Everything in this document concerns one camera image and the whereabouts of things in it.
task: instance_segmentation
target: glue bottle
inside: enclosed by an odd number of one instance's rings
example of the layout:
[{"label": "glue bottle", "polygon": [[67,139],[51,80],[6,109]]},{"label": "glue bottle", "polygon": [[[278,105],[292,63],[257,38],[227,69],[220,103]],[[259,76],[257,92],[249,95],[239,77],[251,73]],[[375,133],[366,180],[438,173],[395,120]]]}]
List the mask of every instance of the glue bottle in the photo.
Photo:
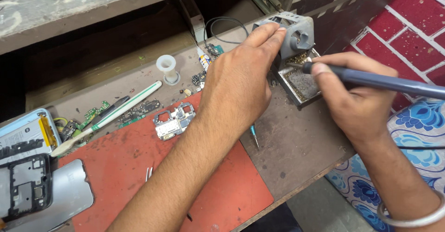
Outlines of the glue bottle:
[{"label": "glue bottle", "polygon": [[197,55],[199,56],[199,62],[204,68],[204,71],[207,72],[207,69],[209,68],[209,65],[212,63],[210,60],[210,57],[204,53],[204,51],[195,43]]}]

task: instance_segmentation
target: brick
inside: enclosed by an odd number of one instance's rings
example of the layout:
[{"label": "brick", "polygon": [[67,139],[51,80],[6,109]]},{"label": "brick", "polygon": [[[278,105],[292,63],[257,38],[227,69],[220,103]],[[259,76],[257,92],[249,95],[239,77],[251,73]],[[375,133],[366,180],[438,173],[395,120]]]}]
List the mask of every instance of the brick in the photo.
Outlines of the brick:
[{"label": "brick", "polygon": [[445,87],[445,66],[439,67],[426,74],[434,84]]},{"label": "brick", "polygon": [[408,107],[412,103],[401,93],[396,94],[396,98],[392,102],[392,109],[399,111],[405,107]]},{"label": "brick", "polygon": [[405,24],[398,20],[392,13],[384,10],[369,23],[368,27],[374,30],[383,40],[388,41],[392,36],[402,30]]},{"label": "brick", "polygon": [[434,38],[434,41],[445,48],[445,32],[440,34],[439,36],[436,36],[436,38]]},{"label": "brick", "polygon": [[355,52],[355,53],[358,53],[359,51],[357,51],[357,49],[355,49],[352,45],[348,45],[347,47],[345,47],[343,49],[343,52]]},{"label": "brick", "polygon": [[390,45],[420,71],[425,71],[445,60],[445,56],[411,29],[404,31]]},{"label": "brick", "polygon": [[445,9],[436,0],[392,0],[389,5],[428,36],[445,26]]},{"label": "brick", "polygon": [[361,49],[366,56],[396,69],[399,72],[400,78],[425,82],[371,33],[367,33],[356,46]]}]

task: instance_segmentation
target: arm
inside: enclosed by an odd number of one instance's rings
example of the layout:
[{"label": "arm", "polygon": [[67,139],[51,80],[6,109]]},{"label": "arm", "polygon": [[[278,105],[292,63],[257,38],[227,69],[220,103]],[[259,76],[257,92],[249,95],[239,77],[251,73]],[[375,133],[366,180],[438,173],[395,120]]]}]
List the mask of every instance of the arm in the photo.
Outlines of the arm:
[{"label": "arm", "polygon": [[[356,53],[325,55],[314,62],[397,76],[397,71]],[[395,92],[356,87],[349,92],[324,64],[312,70],[332,117],[360,155],[391,218],[418,219],[440,206],[439,197],[421,178],[411,162],[393,142],[386,127]],[[427,227],[396,231],[445,230],[445,219]]]},{"label": "arm", "polygon": [[285,34],[278,24],[263,25],[212,63],[196,117],[108,232],[180,228],[213,171],[269,105],[266,74]]}]

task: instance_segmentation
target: red mat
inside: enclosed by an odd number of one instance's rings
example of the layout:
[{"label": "red mat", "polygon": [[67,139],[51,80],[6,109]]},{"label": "red mat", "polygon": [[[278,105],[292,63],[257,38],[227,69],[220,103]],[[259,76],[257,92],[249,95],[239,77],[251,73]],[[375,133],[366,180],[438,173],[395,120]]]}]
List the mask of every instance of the red mat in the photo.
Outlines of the red mat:
[{"label": "red mat", "polygon": [[[201,94],[184,99],[197,110]],[[174,111],[180,102],[167,107]],[[105,135],[59,160],[85,165],[94,204],[73,217],[76,231],[104,231],[144,184],[147,167],[154,171],[181,135],[159,140],[154,114]],[[238,141],[204,186],[190,209],[182,232],[228,232],[273,203],[273,197]]]}]

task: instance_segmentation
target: bracelet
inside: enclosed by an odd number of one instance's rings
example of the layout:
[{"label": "bracelet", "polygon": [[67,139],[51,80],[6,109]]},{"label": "bracelet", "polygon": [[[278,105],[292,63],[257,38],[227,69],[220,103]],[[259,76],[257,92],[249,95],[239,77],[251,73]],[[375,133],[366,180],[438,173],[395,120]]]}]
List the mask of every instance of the bracelet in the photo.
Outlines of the bracelet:
[{"label": "bracelet", "polygon": [[419,228],[433,224],[445,217],[445,196],[435,189],[433,191],[441,199],[441,205],[430,215],[415,220],[394,220],[385,216],[386,207],[383,201],[377,207],[377,215],[384,223],[398,228]]}]

